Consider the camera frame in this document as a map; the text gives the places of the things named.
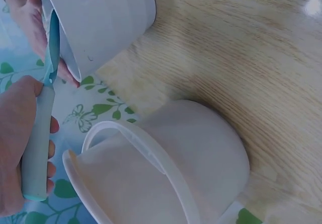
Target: white ceramic pot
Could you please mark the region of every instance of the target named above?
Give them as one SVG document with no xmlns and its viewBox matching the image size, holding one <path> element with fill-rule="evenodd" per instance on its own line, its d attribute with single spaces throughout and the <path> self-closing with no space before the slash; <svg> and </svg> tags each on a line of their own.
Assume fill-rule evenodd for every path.
<svg viewBox="0 0 322 224">
<path fill-rule="evenodd" d="M 104 128 L 120 134 L 90 148 Z M 63 162 L 100 224 L 214 224 L 249 177 L 246 151 L 232 127 L 183 100 L 136 124 L 98 123 L 82 153 L 66 151 Z"/>
<path fill-rule="evenodd" d="M 45 18 L 54 8 L 60 50 L 81 81 L 142 35 L 155 20 L 155 0 L 42 0 Z"/>
</svg>

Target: floral tablecloth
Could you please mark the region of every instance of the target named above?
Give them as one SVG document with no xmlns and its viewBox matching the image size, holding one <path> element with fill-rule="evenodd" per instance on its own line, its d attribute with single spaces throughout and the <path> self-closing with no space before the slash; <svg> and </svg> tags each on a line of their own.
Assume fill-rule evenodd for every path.
<svg viewBox="0 0 322 224">
<path fill-rule="evenodd" d="M 44 63 L 32 52 L 22 31 L 11 20 L 8 7 L 0 1 L 0 92 L 21 76 L 32 75 L 41 80 Z M 62 163 L 62 153 L 72 149 L 79 154 L 88 130 L 102 120 L 123 119 L 135 122 L 137 116 L 95 76 L 85 78 L 79 89 L 57 79 L 53 115 L 60 131 L 52 135 L 56 154 L 51 161 L 57 167 L 53 193 L 43 202 L 26 202 L 13 216 L 0 218 L 0 224 L 95 224 L 76 192 Z M 240 203 L 234 202 L 219 224 L 261 224 Z"/>
</svg>

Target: container handle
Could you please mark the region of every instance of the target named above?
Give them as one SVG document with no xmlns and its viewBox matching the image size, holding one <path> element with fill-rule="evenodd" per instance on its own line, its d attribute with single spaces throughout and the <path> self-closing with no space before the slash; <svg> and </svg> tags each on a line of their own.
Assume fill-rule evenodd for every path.
<svg viewBox="0 0 322 224">
<path fill-rule="evenodd" d="M 180 170 L 159 143 L 137 125 L 120 120 L 95 124 L 85 137 L 82 153 L 91 147 L 95 135 L 107 128 L 119 130 L 152 165 L 168 177 L 180 200 L 188 224 L 200 224 L 199 210 Z"/>
</svg>

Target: finger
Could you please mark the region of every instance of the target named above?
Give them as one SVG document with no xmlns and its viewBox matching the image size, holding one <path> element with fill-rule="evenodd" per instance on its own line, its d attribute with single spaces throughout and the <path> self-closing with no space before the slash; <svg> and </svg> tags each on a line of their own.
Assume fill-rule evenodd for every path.
<svg viewBox="0 0 322 224">
<path fill-rule="evenodd" d="M 75 87 L 79 87 L 79 82 L 72 76 L 68 70 L 65 61 L 61 58 L 58 65 L 58 76 L 63 80 L 71 83 Z"/>
<path fill-rule="evenodd" d="M 52 189 L 54 188 L 55 184 L 52 180 L 47 180 L 47 195 L 49 195 L 52 192 Z"/>
<path fill-rule="evenodd" d="M 13 86 L 18 86 L 19 88 L 23 89 L 31 87 L 35 93 L 35 96 L 37 97 L 41 93 L 43 84 L 31 76 L 24 76 L 21 77 L 17 82 L 13 83 Z"/>
<path fill-rule="evenodd" d="M 51 116 L 50 120 L 50 133 L 57 133 L 59 131 L 59 123 L 56 118 Z"/>
<path fill-rule="evenodd" d="M 56 174 L 56 166 L 52 162 L 47 164 L 47 177 L 52 178 Z"/>
<path fill-rule="evenodd" d="M 49 141 L 49 148 L 48 148 L 48 158 L 52 158 L 55 155 L 56 146 L 52 140 Z"/>
<path fill-rule="evenodd" d="M 41 10 L 41 8 L 42 8 L 41 7 L 41 0 L 28 0 L 27 2 L 39 10 Z"/>
</svg>

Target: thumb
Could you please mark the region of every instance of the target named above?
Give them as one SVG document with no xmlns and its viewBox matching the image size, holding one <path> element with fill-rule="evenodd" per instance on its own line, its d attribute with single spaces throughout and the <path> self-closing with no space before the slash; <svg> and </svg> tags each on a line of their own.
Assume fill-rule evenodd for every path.
<svg viewBox="0 0 322 224">
<path fill-rule="evenodd" d="M 34 8 L 40 10 L 40 12 L 42 11 L 42 8 L 41 8 L 41 0 L 27 0 L 27 3 L 32 5 Z"/>
</svg>

